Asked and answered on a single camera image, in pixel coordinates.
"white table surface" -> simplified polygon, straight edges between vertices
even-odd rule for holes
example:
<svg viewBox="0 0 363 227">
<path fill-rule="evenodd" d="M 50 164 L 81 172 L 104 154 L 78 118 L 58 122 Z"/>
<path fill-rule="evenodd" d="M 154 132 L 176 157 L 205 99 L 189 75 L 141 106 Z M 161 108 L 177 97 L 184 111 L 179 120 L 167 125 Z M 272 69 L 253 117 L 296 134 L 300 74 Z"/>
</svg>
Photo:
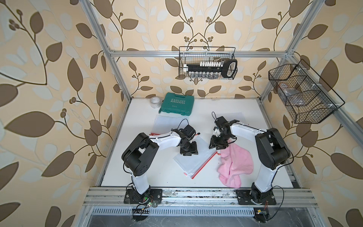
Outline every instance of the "white table surface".
<svg viewBox="0 0 363 227">
<path fill-rule="evenodd" d="M 121 132 L 112 153 L 112 157 L 106 169 L 102 186 L 127 186 L 131 183 L 130 174 L 123 171 L 122 153 L 127 149 L 135 137 L 144 132 L 149 134 L 159 109 L 153 109 L 149 99 L 133 99 L 123 123 Z M 200 137 L 208 144 L 210 142 L 213 128 L 215 126 L 211 112 L 217 117 L 231 113 L 243 114 L 246 123 L 252 127 L 267 129 L 267 124 L 260 111 L 256 100 L 252 99 L 195 99 L 192 114 L 189 116 L 189 124 L 200 132 Z M 180 117 L 179 114 L 164 113 L 161 115 Z M 261 162 L 258 158 L 255 142 L 237 136 L 236 144 L 248 150 L 253 159 L 254 169 L 249 175 L 241 174 L 241 187 L 251 187 L 258 176 Z M 159 150 L 152 162 L 147 177 L 152 187 L 226 187 L 218 176 L 218 167 L 221 165 L 219 155 L 215 155 L 194 179 L 184 175 L 182 169 L 173 160 L 180 152 L 180 147 L 170 147 Z M 275 176 L 273 185 L 281 187 L 293 187 L 285 167 L 279 169 Z"/>
</svg>

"black wire basket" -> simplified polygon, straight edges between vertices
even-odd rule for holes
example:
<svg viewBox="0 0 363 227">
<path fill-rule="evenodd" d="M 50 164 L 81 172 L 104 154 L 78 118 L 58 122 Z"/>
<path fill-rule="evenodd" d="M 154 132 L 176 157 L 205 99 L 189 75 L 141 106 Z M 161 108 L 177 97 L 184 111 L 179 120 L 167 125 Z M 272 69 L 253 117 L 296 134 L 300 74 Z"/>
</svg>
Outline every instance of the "black wire basket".
<svg viewBox="0 0 363 227">
<path fill-rule="evenodd" d="M 233 80 L 237 73 L 234 47 L 180 46 L 179 76 L 190 79 Z"/>
<path fill-rule="evenodd" d="M 345 104 L 344 100 L 320 75 L 320 83 L 314 82 L 306 72 L 308 63 L 285 64 L 269 71 L 269 81 L 284 103 L 294 123 L 318 124 Z M 329 98 L 334 95 L 336 101 Z"/>
</svg>

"pink towel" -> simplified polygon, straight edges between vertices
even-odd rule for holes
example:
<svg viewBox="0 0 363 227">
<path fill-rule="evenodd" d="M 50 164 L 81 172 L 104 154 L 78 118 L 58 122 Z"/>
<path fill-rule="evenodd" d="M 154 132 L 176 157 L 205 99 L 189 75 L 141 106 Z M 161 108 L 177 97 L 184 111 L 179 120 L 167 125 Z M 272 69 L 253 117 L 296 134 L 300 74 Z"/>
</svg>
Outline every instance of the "pink towel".
<svg viewBox="0 0 363 227">
<path fill-rule="evenodd" d="M 251 174 L 253 161 L 248 150 L 232 143 L 221 150 L 222 165 L 218 168 L 222 184 L 231 188 L 241 187 L 240 174 Z"/>
</svg>

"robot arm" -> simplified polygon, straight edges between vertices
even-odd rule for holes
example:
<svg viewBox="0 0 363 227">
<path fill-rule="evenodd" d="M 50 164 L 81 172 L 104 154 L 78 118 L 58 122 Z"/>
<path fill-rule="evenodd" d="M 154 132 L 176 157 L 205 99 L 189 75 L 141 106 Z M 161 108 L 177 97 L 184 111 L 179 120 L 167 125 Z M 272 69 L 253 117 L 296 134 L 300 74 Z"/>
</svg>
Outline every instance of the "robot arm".
<svg viewBox="0 0 363 227">
<path fill-rule="evenodd" d="M 150 137 L 145 133 L 137 135 L 121 157 L 125 166 L 132 171 L 132 182 L 137 191 L 134 200 L 142 201 L 144 197 L 148 197 L 150 185 L 146 171 L 154 160 L 156 152 L 168 147 L 180 146 L 180 153 L 184 156 L 198 154 L 196 142 L 190 142 L 195 135 L 196 132 L 190 125 L 184 129 L 173 129 L 164 135 Z"/>
<path fill-rule="evenodd" d="M 228 122 L 224 117 L 215 120 L 217 127 L 211 138 L 209 148 L 217 150 L 228 147 L 228 139 L 236 136 L 256 142 L 258 157 L 262 163 L 256 181 L 252 184 L 252 201 L 260 204 L 272 190 L 272 181 L 277 170 L 286 162 L 291 153 L 286 149 L 284 140 L 275 128 L 256 129 L 246 124 L 236 124 L 237 120 Z"/>
</svg>

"vent grille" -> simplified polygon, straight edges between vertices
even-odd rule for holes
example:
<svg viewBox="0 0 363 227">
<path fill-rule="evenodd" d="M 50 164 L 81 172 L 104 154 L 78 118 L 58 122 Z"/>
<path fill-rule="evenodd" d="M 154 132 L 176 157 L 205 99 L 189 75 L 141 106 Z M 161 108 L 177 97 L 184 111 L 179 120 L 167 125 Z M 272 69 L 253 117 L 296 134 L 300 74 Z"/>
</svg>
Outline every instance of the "vent grille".
<svg viewBox="0 0 363 227">
<path fill-rule="evenodd" d="M 153 216 L 254 216 L 250 207 L 150 207 L 147 210 Z M 132 207 L 98 206 L 92 214 L 131 215 Z"/>
</svg>

